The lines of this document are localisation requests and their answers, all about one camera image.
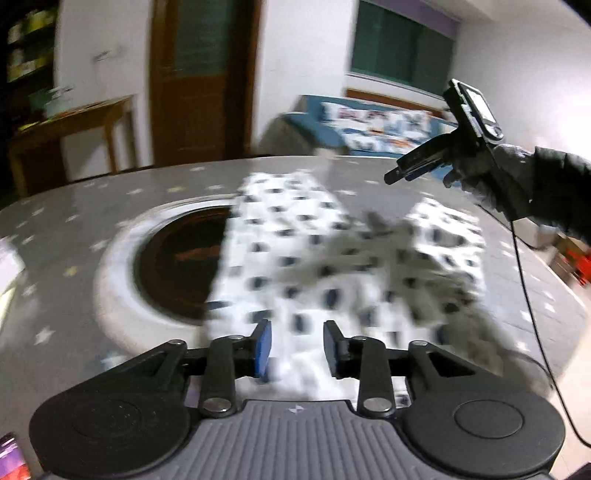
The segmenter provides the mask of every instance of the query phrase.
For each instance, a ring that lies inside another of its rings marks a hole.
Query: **sofa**
[[[400,158],[455,125],[426,111],[349,98],[302,95],[267,128],[260,155],[355,155]]]

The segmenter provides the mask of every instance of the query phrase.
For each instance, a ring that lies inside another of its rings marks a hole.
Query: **ceiling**
[[[540,18],[571,28],[588,25],[562,0],[423,0],[461,21]]]

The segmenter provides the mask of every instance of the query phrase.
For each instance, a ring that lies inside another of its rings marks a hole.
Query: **gloved hand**
[[[443,184],[450,188],[454,182],[460,181],[462,190],[474,194],[484,206],[504,213],[509,220],[529,216],[533,155],[514,145],[497,145],[492,152],[494,162],[488,151],[468,157],[460,150],[452,149],[449,163],[453,170],[445,176]]]

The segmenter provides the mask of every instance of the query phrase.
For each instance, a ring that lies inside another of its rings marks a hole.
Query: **sleeve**
[[[591,163],[537,147],[534,165],[533,216],[569,236],[591,241]]]

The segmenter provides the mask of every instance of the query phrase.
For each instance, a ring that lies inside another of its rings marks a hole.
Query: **wooden door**
[[[248,153],[260,1],[155,1],[151,117],[157,166]]]

